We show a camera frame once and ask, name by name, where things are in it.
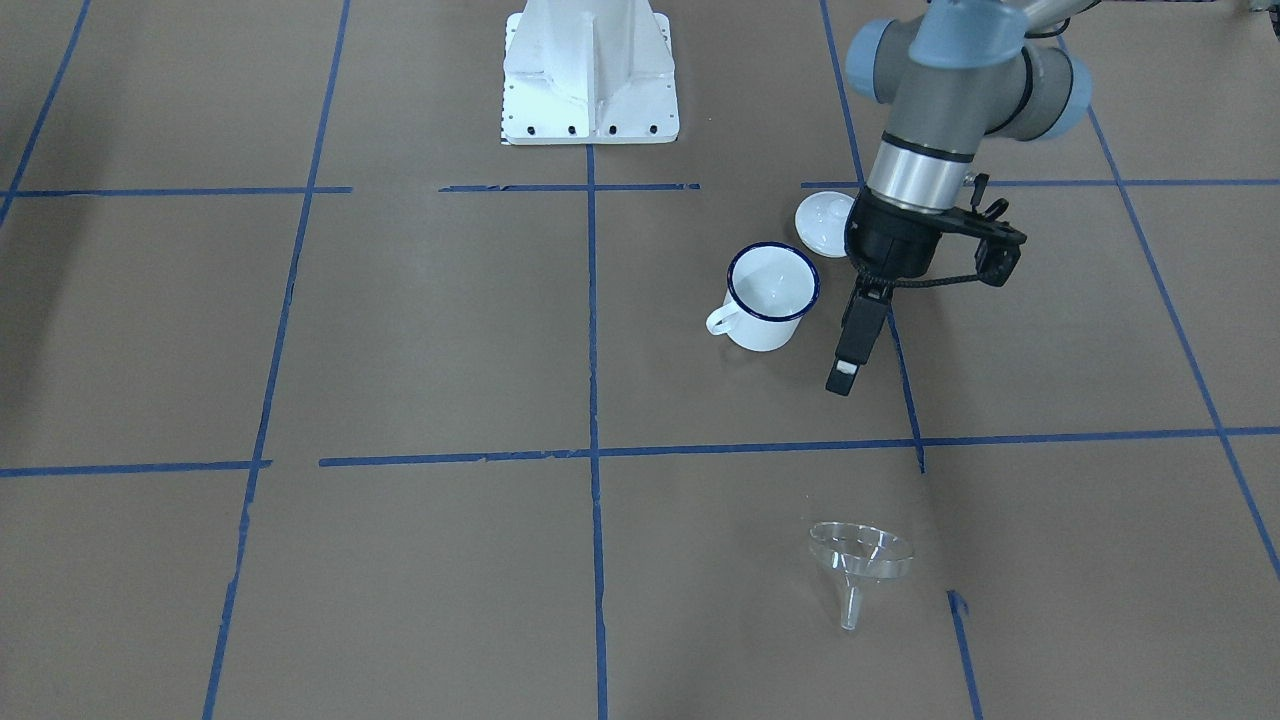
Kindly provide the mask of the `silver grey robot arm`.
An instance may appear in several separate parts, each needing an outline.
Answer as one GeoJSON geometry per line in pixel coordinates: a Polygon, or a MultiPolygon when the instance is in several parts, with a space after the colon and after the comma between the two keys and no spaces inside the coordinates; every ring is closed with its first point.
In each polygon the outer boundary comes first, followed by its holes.
{"type": "Polygon", "coordinates": [[[890,108],[869,174],[852,200],[844,251],[856,279],[826,387],[849,395],[900,288],[929,288],[947,234],[975,241],[960,283],[1005,284],[1027,241],[982,202],[988,177],[972,164],[986,138],[1055,138],[1091,105],[1087,67],[1047,40],[1087,1],[932,1],[910,20],[874,20],[855,35],[845,74],[890,108]]]}

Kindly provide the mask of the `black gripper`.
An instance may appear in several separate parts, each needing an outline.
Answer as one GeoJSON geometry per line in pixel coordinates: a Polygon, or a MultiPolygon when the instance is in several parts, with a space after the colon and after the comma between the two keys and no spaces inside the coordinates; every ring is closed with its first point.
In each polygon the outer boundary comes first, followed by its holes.
{"type": "Polygon", "coordinates": [[[924,290],[942,279],[924,281],[941,231],[925,214],[900,208],[859,191],[847,220],[846,250],[858,278],[844,313],[826,389],[849,396],[859,370],[870,361],[891,309],[896,288],[924,290]]]}

